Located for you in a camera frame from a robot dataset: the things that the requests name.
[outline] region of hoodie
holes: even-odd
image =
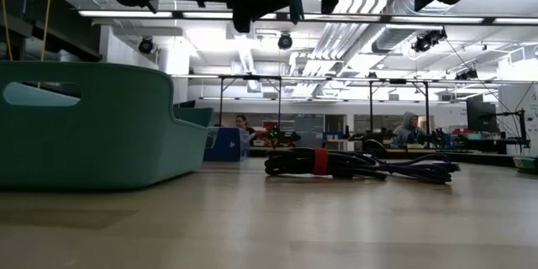
[[[406,145],[412,132],[415,132],[415,135],[426,135],[426,132],[420,127],[411,128],[410,124],[413,117],[418,117],[418,115],[410,112],[403,114],[403,122],[394,130],[394,137],[391,139],[390,146],[392,148],[401,148]]]

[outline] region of ceiling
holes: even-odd
[[[361,0],[341,0],[340,4],[345,6]],[[121,9],[125,8],[115,0],[67,0],[67,2],[80,9]],[[310,12],[319,10],[319,0],[303,0],[304,7]],[[209,10],[223,11],[226,9],[222,3],[206,3]],[[161,0],[160,9],[174,10],[194,10],[198,8],[194,2]],[[370,13],[384,13],[388,8],[384,5],[375,7]],[[530,16],[538,12],[538,0],[461,0],[451,8],[444,8],[443,14],[450,15],[510,15],[510,16]],[[188,40],[193,44],[195,53],[192,54],[190,65],[196,71],[210,73],[212,71],[222,72],[223,66],[230,67],[232,62],[239,62],[243,54],[234,46],[233,40],[227,40],[227,30],[229,31],[230,22],[228,21],[192,21],[192,20],[122,20],[121,24],[124,29],[127,28],[152,28],[152,27],[175,27],[183,29]],[[340,69],[347,68],[347,76],[363,76],[370,69],[383,74],[387,77],[396,76],[427,76],[440,77],[446,74],[446,70],[458,67],[462,61],[476,62],[475,66],[483,75],[492,77],[497,69],[497,60],[509,54],[510,51],[518,50],[523,45],[538,45],[538,27],[482,27],[482,26],[447,26],[449,45],[446,41],[441,42],[432,50],[418,57],[414,52],[409,51],[410,43],[415,35],[421,33],[420,30],[411,31],[410,36],[400,41],[398,46],[390,51],[388,55],[364,55],[356,60],[352,58],[361,53],[361,50],[370,51],[369,43],[371,32],[374,28],[372,25],[362,26],[356,33],[350,34],[351,27],[341,26],[340,32],[334,32],[329,36],[330,25],[325,23],[300,23],[297,25],[272,22],[257,21],[254,23],[256,29],[255,45],[251,46],[248,51],[251,54],[254,66],[259,62],[274,62],[274,70],[271,72],[268,65],[265,64],[264,72],[272,74],[282,73],[280,64],[288,64],[290,57],[294,53],[308,53],[315,55],[316,52],[322,51],[321,40],[333,39],[338,40],[334,45],[342,46],[340,56],[331,57],[333,63],[344,61],[340,64]],[[293,38],[293,47],[291,50],[279,50],[277,47],[278,37],[282,32],[289,32]],[[123,37],[125,41],[133,44],[131,40],[139,40],[141,37]],[[349,45],[344,48],[344,42],[348,41]],[[310,76],[323,76],[319,74],[322,71],[340,72],[335,66],[326,68],[316,67]],[[297,65],[294,72],[304,72],[304,62]]]

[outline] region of metal pole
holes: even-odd
[[[370,134],[373,134],[373,91],[372,91],[372,81],[370,81]]]
[[[222,98],[224,95],[224,78],[220,79],[220,110],[219,110],[219,127],[222,127]]]
[[[426,134],[430,135],[430,92],[428,90],[428,82],[424,83],[425,85],[425,96],[426,96]]]
[[[278,84],[278,128],[280,129],[280,105],[282,102],[282,80],[279,81]]]

